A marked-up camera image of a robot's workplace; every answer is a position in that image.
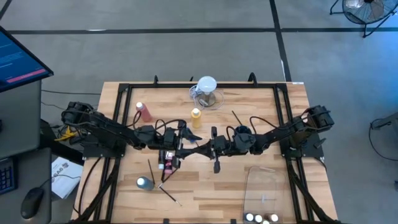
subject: floor fan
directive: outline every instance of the floor fan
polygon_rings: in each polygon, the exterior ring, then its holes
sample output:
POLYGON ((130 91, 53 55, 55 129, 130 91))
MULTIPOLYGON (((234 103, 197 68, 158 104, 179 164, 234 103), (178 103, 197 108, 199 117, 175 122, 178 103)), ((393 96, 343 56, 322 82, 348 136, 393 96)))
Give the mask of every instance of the floor fan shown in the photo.
POLYGON ((330 14, 344 14, 347 19, 356 24, 364 25, 363 38, 371 35, 384 22, 395 14, 398 0, 342 0, 343 12, 333 12, 333 7, 340 0, 336 0, 330 8, 330 14), (381 21, 370 33, 366 33, 366 26, 381 21))

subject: clear plastic container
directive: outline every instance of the clear plastic container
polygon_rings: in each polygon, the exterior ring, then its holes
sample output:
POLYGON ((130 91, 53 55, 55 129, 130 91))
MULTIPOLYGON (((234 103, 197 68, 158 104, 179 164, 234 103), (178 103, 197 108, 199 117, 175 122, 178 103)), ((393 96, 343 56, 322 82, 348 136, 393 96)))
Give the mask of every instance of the clear plastic container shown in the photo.
POLYGON ((246 178, 243 214, 277 214, 278 223, 283 223, 284 192, 288 184, 285 174, 265 167, 250 167, 246 178))

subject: small bottle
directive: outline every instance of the small bottle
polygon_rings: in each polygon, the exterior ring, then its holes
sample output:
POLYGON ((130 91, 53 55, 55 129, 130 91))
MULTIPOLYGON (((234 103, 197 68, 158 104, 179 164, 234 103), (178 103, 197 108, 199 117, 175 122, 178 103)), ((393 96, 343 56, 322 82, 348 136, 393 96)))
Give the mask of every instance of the small bottle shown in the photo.
POLYGON ((139 177, 137 179, 137 187, 144 190, 152 190, 154 188, 154 183, 147 177, 139 177))
POLYGON ((261 215, 254 216, 254 221, 256 221, 256 223, 261 223, 262 222, 262 216, 261 215))
POLYGON ((246 221, 248 221, 248 222, 251 222, 251 221, 254 220, 254 215, 251 214, 251 213, 246 213, 246 214, 244 214, 244 219, 245 219, 246 221))
POLYGON ((277 222, 279 220, 279 217, 277 214, 267 214, 265 215, 265 219, 270 222, 277 222))
POLYGON ((201 126, 200 116, 201 116, 201 111, 198 108, 194 108, 191 112, 192 127, 200 128, 201 126))
POLYGON ((143 104, 143 103, 141 103, 141 102, 138 102, 138 103, 136 104, 136 110, 137 110, 137 111, 141 111, 141 119, 142 119, 144 122, 150 122, 150 121, 152 121, 152 116, 150 115, 149 110, 148 110, 148 107, 147 107, 145 104, 143 104))
POLYGON ((173 172, 173 153, 168 152, 166 155, 166 164, 164 167, 164 173, 165 174, 171 174, 173 172))

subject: computer screen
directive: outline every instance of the computer screen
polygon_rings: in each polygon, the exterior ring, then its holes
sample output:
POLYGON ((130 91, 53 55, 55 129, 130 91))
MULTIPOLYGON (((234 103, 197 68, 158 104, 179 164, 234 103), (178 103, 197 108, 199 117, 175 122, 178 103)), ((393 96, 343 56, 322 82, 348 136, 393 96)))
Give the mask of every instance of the computer screen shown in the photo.
POLYGON ((0 92, 52 75, 46 65, 0 27, 0 92))

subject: black floor line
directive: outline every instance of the black floor line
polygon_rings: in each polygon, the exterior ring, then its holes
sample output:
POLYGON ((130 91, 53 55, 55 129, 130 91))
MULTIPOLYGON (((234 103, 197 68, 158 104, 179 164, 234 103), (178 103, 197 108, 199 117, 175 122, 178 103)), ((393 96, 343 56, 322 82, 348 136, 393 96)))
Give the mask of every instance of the black floor line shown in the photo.
MULTIPOLYGON (((281 32, 363 32, 364 28, 281 28, 281 32)), ((379 27, 375 32, 398 32, 398 27, 379 27)))
POLYGON ((196 34, 275 32, 274 28, 181 28, 181 29, 105 29, 105 30, 9 30, 10 34, 196 34))
MULTIPOLYGON (((101 30, 8 30, 10 34, 200 34, 200 33, 258 33, 277 32, 276 28, 175 28, 175 29, 101 29, 101 30)), ((280 28, 281 33, 289 32, 363 32, 363 28, 280 28)), ((380 27, 375 32, 398 32, 398 27, 380 27)))
POLYGON ((275 25, 275 33, 276 33, 276 40, 278 41, 279 55, 280 55, 281 61, 283 62, 282 67, 284 70, 283 72, 284 72, 284 76, 285 76, 285 81, 291 82, 292 76, 290 75, 289 64, 287 63, 285 44, 284 44, 284 40, 282 37, 282 32, 281 32, 281 28, 280 28, 280 24, 279 24, 279 17, 278 17, 278 12, 276 9, 275 0, 269 0, 269 3, 271 5, 272 18, 274 20, 274 25, 275 25))
POLYGON ((1 18, 4 16, 4 14, 6 13, 8 7, 10 6, 12 0, 7 0, 6 3, 4 4, 4 6, 2 7, 1 11, 0 11, 0 20, 1 18))

